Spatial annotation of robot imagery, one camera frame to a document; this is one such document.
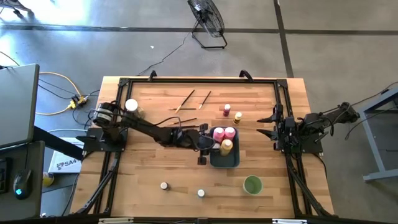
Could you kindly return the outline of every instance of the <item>small white object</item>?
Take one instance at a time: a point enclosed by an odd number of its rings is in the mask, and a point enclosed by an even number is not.
[[[204,197],[205,196],[205,191],[202,190],[202,189],[198,190],[198,196],[199,197]]]
[[[163,190],[167,190],[168,187],[169,187],[169,184],[166,183],[166,182],[163,182],[163,183],[160,184],[160,188],[163,189]]]
[[[135,111],[138,108],[138,103],[135,99],[129,99],[126,101],[126,109],[128,111]]]

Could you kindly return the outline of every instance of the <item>wooden table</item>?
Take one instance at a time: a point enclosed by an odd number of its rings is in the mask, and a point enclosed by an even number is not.
[[[98,102],[115,100],[120,77],[104,77]],[[310,112],[304,81],[288,79],[294,116]],[[274,151],[273,142],[256,131],[272,129],[273,124],[257,123],[257,119],[272,114],[274,89],[268,84],[230,83],[135,83],[132,98],[146,112],[145,119],[157,123],[170,116],[185,97],[195,89],[184,108],[197,108],[207,93],[211,95],[201,110],[181,110],[184,123],[208,123],[213,126],[234,126],[239,130],[240,165],[235,169],[216,169],[209,162],[197,165],[198,152],[188,149],[163,148],[152,138],[129,130],[126,150],[119,166],[112,216],[124,217],[228,217],[228,218],[287,218],[294,217],[284,156]],[[231,105],[229,118],[222,115],[226,103]],[[233,124],[235,112],[243,113],[239,124]],[[84,160],[73,198],[72,212],[81,208],[98,185],[104,153],[96,152]],[[328,184],[322,163],[313,155],[303,155],[307,185],[314,196],[333,213]],[[262,179],[264,189],[258,196],[243,192],[243,180],[248,175]],[[171,185],[169,191],[160,183]],[[197,190],[206,192],[197,197]],[[104,205],[108,189],[105,189]],[[300,208],[304,208],[298,190]]]

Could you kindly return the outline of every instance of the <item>yellow bottle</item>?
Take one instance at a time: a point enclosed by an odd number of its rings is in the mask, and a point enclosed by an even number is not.
[[[242,119],[242,113],[241,112],[237,112],[235,114],[234,123],[238,124],[241,121],[241,119]]]
[[[225,139],[222,143],[221,143],[221,147],[220,147],[220,154],[222,156],[227,156],[229,154],[229,152],[231,152],[231,149],[233,147],[233,143],[231,140],[229,139]]]

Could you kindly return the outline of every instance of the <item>white spherical object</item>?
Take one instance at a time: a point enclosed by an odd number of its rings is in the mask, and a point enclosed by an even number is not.
[[[205,196],[205,191],[202,190],[202,189],[198,190],[198,196],[199,197],[204,197]]]
[[[134,99],[129,99],[126,101],[126,109],[128,111],[135,111],[138,108],[138,103]]]

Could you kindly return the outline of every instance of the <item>gray floor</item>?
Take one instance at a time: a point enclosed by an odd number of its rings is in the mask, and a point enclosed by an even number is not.
[[[2,23],[111,27],[183,27],[195,22],[185,0],[23,1],[34,18],[16,17],[5,9]],[[277,29],[272,0],[214,0],[226,28]],[[398,30],[396,1],[280,0],[286,29]],[[137,75],[178,46],[183,32],[75,32],[0,30],[0,49],[21,64],[38,63],[41,71],[70,77],[84,94],[100,88],[104,75]],[[204,42],[217,42],[199,34]],[[254,77],[286,77],[279,34],[226,33],[226,50],[206,51],[187,38],[185,45],[163,64],[154,67],[162,76],[236,76],[246,69]],[[294,77],[305,79],[312,111],[323,111],[343,101],[356,102],[397,81],[396,35],[287,35]],[[2,64],[8,63],[1,57]],[[42,77],[73,90],[57,77]],[[39,90],[37,111],[63,109],[67,101]],[[95,99],[87,108],[95,105]],[[78,119],[86,120],[79,111]],[[58,116],[36,116],[46,130],[82,128],[71,111]],[[348,141],[348,125],[336,127],[335,136],[323,140],[324,160],[335,213],[345,218],[396,223],[398,179],[365,184],[362,175],[376,171],[363,127]],[[57,133],[76,136],[81,133]],[[45,168],[51,151],[46,152]],[[70,185],[74,175],[59,177],[56,186]],[[42,211],[60,215],[70,187],[43,194]],[[53,200],[57,198],[58,206]]]

